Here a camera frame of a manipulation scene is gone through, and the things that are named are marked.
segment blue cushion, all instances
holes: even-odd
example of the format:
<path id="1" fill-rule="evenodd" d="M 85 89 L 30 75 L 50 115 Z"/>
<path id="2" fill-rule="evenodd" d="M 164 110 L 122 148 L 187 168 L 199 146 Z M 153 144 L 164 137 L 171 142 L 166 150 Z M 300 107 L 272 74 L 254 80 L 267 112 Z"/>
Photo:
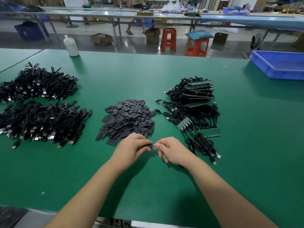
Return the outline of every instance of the blue cushion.
<path id="1" fill-rule="evenodd" d="M 187 37 L 191 38 L 193 41 L 201 38 L 213 38 L 213 35 L 206 30 L 198 30 L 185 34 Z"/>

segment green table surface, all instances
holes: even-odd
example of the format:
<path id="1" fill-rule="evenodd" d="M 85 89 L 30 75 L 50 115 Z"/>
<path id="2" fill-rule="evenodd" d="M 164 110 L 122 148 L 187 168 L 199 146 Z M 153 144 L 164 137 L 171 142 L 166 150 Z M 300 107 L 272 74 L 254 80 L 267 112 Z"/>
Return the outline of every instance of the green table surface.
<path id="1" fill-rule="evenodd" d="M 62 67 L 78 77 L 79 90 L 67 101 L 93 109 L 83 135 L 74 146 L 23 141 L 15 150 L 0 136 L 0 204 L 59 211 L 112 155 L 114 147 L 95 141 L 104 108 L 128 98 L 155 102 L 183 77 L 215 80 L 215 101 L 221 137 L 214 138 L 222 155 L 212 168 L 279 227 L 303 227 L 304 217 L 304 82 L 268 79 L 248 60 L 44 50 L 31 63 Z M 4 71 L 9 81 L 24 69 Z M 7 104 L 0 103 L 2 111 Z M 174 136 L 184 142 L 173 123 L 157 114 L 149 139 Z M 209 159 L 199 154 L 211 165 Z M 185 169 L 165 164 L 146 152 L 113 185 L 99 214 L 191 227 L 219 227 L 206 200 Z"/>
<path id="2" fill-rule="evenodd" d="M 0 72 L 17 64 L 18 62 L 40 52 L 41 49 L 6 49 L 0 48 Z"/>

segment cable bundle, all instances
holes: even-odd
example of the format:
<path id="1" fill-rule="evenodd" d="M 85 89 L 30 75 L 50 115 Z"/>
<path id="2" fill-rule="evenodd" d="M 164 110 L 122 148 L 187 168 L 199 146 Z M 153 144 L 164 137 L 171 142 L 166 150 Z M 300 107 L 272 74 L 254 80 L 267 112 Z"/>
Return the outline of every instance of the cable bundle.
<path id="1" fill-rule="evenodd" d="M 1 82 L 0 101 L 24 101 L 29 98 L 43 97 L 47 100 L 63 100 L 73 95 L 77 91 L 78 78 L 70 75 L 64 75 L 51 67 L 52 72 L 46 68 L 39 68 L 39 64 L 31 68 L 21 70 L 14 80 L 10 82 Z"/>
<path id="2" fill-rule="evenodd" d="M 43 106 L 41 103 L 29 101 L 26 104 L 18 102 L 14 108 L 9 105 L 0 114 L 0 134 L 5 133 L 11 139 L 18 139 L 13 149 L 21 140 L 28 139 L 59 142 L 58 148 L 62 148 L 67 142 L 75 144 L 92 114 L 92 110 L 88 112 L 86 108 L 77 111 L 80 106 L 74 106 L 76 103 L 77 101 L 56 101 L 55 104 Z"/>
<path id="3" fill-rule="evenodd" d="M 210 161 L 216 165 L 214 157 L 221 156 L 216 152 L 214 143 L 206 137 L 220 136 L 217 131 L 217 118 L 220 115 L 214 99 L 212 88 L 215 81 L 203 79 L 195 76 L 194 78 L 183 78 L 173 89 L 166 91 L 173 102 L 161 99 L 163 105 L 169 109 L 170 113 L 162 113 L 167 119 L 173 122 L 182 132 L 189 150 L 196 155 L 196 151 L 204 156 L 209 156 Z M 209 129 L 214 132 L 210 136 L 202 133 Z"/>

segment electrical cable on floor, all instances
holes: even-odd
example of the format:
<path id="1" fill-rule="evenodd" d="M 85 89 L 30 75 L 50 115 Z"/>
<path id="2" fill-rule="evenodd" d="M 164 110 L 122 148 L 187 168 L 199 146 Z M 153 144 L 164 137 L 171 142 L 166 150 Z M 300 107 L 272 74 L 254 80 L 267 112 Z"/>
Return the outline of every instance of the electrical cable on floor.
<path id="1" fill-rule="evenodd" d="M 286 35 L 286 36 L 284 36 L 284 37 L 290 36 L 290 35 L 292 35 L 292 34 L 293 34 L 293 33 L 288 34 L 288 35 Z M 282 39 L 282 38 L 284 38 L 284 37 L 278 38 L 277 40 Z M 272 41 L 267 41 L 267 42 L 273 42 L 273 41 L 275 41 L 275 39 L 273 39 Z M 264 42 L 264 43 L 265 43 L 265 42 Z"/>
<path id="2" fill-rule="evenodd" d="M 86 30 L 84 32 L 79 31 L 78 29 L 74 28 L 75 30 L 77 30 L 80 33 L 85 33 L 88 30 L 87 24 L 86 24 Z"/>

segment plastic bag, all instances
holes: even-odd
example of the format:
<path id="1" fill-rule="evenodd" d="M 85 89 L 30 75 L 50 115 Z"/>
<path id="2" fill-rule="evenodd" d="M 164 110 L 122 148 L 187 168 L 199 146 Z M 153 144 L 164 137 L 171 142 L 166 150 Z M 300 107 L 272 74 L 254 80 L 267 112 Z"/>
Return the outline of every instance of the plastic bag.
<path id="1" fill-rule="evenodd" d="M 172 1 L 169 1 L 168 4 L 162 7 L 162 12 L 181 13 L 183 9 L 184 9 L 183 4 L 180 3 L 179 0 L 177 0 L 175 4 Z"/>

